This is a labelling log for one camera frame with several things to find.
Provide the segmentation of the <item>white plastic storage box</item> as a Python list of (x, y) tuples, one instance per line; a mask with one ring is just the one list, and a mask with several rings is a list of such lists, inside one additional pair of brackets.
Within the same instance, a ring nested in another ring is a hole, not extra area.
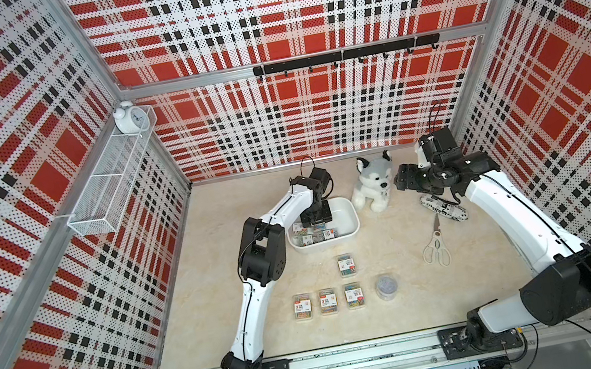
[(334, 197), (328, 201), (333, 220), (327, 223), (327, 229), (336, 229), (339, 237), (331, 239), (330, 241), (322, 240), (318, 243), (309, 246), (302, 246), (300, 235), (294, 235), (293, 228), (287, 231), (287, 240), (295, 251), (301, 254), (314, 254), (318, 251), (324, 251), (331, 247), (336, 247), (342, 243), (347, 243), (355, 239), (360, 230), (361, 221), (354, 209), (354, 205), (349, 199), (343, 197)]

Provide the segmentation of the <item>square paper clip box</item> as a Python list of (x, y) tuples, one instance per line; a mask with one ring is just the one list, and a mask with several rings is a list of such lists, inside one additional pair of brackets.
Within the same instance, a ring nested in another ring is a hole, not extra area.
[(366, 305), (366, 301), (364, 296), (364, 290), (361, 287), (360, 283), (356, 282), (346, 284), (346, 286), (344, 286), (343, 289), (348, 309), (360, 310), (361, 308), (364, 308), (364, 306)]

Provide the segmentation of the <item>round clear paper clip jar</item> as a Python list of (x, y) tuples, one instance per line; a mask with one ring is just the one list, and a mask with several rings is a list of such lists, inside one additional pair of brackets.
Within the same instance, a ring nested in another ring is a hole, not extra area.
[(391, 275), (378, 276), (375, 282), (375, 291), (382, 300), (390, 302), (398, 293), (398, 281)]

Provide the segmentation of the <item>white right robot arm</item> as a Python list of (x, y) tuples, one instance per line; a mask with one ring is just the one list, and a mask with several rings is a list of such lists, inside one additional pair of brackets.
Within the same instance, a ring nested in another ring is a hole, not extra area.
[(449, 190), (482, 209), (533, 273), (513, 296), (472, 309), (467, 335), (481, 346), (516, 327), (555, 326), (591, 308), (591, 243), (555, 223), (485, 152), (464, 154), (448, 128), (419, 140), (420, 164), (399, 166), (394, 186), (441, 196)]

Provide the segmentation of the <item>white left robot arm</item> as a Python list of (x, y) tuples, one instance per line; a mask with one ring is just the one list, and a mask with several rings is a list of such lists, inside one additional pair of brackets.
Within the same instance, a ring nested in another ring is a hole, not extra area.
[(287, 264), (287, 230), (296, 221), (331, 222), (331, 174), (313, 167), (289, 181), (287, 194), (261, 218), (246, 219), (237, 256), (243, 299), (234, 343), (221, 369), (262, 369), (264, 329), (273, 287)]

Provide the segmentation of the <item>grey white husky plush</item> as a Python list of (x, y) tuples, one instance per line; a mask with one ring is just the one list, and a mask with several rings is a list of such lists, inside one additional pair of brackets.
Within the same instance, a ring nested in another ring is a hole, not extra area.
[(389, 150), (367, 159), (359, 157), (355, 165), (358, 179), (352, 193), (352, 205), (361, 211), (370, 202), (373, 212), (384, 212), (388, 208), (391, 193), (393, 163)]

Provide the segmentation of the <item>white alarm clock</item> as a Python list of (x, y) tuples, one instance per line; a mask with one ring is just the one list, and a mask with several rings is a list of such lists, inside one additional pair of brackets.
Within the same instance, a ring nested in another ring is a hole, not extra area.
[(148, 112), (131, 101), (123, 101), (114, 110), (114, 123), (124, 135), (142, 133), (149, 127)]

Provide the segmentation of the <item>white handled scissors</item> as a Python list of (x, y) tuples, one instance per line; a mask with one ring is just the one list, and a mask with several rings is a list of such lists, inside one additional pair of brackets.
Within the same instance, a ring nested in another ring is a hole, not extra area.
[(440, 218), (439, 214), (435, 215), (431, 240), (425, 246), (422, 258), (428, 264), (437, 262), (442, 267), (447, 267), (452, 264), (453, 257), (449, 249), (444, 245)]

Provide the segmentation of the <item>black hook rail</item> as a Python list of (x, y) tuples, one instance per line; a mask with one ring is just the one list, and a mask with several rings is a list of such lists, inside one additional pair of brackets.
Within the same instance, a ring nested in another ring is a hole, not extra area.
[(388, 54), (395, 51), (414, 51), (417, 47), (430, 46), (437, 47), (441, 40), (439, 33), (427, 34), (418, 37), (408, 37), (407, 39), (394, 40), (390, 43), (379, 45), (367, 45), (367, 47), (343, 49), (339, 52), (310, 56), (305, 58), (282, 61), (281, 63), (271, 63), (253, 67), (253, 74), (259, 77), (265, 77), (269, 74), (287, 74), (298, 69), (311, 69), (315, 66), (326, 64), (337, 64), (338, 62), (348, 61), (350, 59), (360, 59), (373, 55)]

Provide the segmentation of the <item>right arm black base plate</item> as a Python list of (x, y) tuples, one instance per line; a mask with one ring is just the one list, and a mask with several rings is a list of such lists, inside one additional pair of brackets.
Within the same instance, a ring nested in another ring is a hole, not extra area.
[(525, 342), (517, 331), (491, 333), (470, 324), (439, 330), (438, 339), (448, 360), (520, 349), (525, 346)]

